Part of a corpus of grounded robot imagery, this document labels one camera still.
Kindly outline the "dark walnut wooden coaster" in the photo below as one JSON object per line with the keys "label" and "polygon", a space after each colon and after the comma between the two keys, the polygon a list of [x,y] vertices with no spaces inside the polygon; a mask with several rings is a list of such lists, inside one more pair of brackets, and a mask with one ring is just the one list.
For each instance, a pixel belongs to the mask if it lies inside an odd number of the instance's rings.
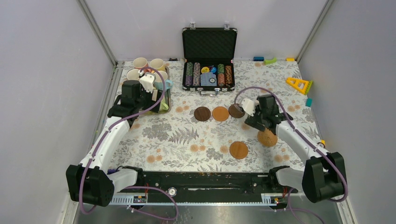
{"label": "dark walnut wooden coaster", "polygon": [[228,112],[233,118],[236,119],[242,118],[245,115],[245,112],[239,106],[239,104],[232,104],[231,106],[229,106]]}

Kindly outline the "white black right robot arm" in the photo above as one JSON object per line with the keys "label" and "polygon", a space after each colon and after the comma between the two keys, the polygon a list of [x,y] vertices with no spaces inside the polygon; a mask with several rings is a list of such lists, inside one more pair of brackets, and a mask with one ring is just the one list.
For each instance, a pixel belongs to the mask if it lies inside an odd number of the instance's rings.
{"label": "white black right robot arm", "polygon": [[305,163],[303,171],[288,166],[271,169],[270,190],[280,192],[286,186],[292,187],[302,191],[312,203],[346,199],[348,185],[343,156],[314,143],[297,127],[276,96],[262,95],[256,100],[245,98],[240,106],[247,114],[245,124],[262,132],[269,131]]}

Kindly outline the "dark brown wooden coaster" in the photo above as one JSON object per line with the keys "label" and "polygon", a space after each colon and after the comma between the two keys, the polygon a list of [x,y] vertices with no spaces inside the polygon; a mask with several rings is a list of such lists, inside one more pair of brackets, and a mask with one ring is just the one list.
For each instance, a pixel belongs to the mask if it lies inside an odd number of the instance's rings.
{"label": "dark brown wooden coaster", "polygon": [[194,111],[194,118],[198,121],[207,121],[211,117],[211,111],[204,106],[198,107]]}

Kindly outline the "woven cork coaster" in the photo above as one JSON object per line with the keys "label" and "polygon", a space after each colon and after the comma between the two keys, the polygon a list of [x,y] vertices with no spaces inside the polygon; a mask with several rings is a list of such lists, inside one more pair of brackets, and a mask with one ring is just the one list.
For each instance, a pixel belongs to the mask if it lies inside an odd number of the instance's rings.
{"label": "woven cork coaster", "polygon": [[273,147],[278,142],[278,137],[273,134],[269,129],[259,131],[257,134],[258,141],[266,147]]}

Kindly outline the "light green mug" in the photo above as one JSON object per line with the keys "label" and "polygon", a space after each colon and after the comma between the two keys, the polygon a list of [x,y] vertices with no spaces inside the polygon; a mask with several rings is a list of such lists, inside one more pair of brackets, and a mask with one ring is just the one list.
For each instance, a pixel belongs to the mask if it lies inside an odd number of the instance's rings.
{"label": "light green mug", "polygon": [[159,112],[167,112],[168,109],[169,109],[169,106],[168,106],[166,100],[163,98],[162,101],[161,101],[161,103],[160,103]]}

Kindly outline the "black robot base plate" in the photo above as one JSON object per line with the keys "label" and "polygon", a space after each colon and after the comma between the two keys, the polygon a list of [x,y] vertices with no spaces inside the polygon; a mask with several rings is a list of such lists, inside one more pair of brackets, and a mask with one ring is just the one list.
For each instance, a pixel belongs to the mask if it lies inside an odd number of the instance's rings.
{"label": "black robot base plate", "polygon": [[287,196],[270,173],[210,173],[144,171],[134,189],[122,193],[146,196],[150,205],[274,205]]}

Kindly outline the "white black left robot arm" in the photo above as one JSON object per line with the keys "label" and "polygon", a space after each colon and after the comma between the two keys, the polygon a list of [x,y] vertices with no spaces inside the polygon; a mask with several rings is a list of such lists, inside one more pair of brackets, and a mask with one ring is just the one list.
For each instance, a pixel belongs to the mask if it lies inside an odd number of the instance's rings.
{"label": "white black left robot arm", "polygon": [[121,94],[109,109],[97,141],[78,165],[70,165],[66,170],[71,200],[106,207],[113,195],[126,187],[134,192],[144,188],[145,180],[135,169],[108,174],[108,168],[116,148],[133,122],[145,112],[158,112],[164,96],[162,90],[147,90],[137,80],[122,84]]}

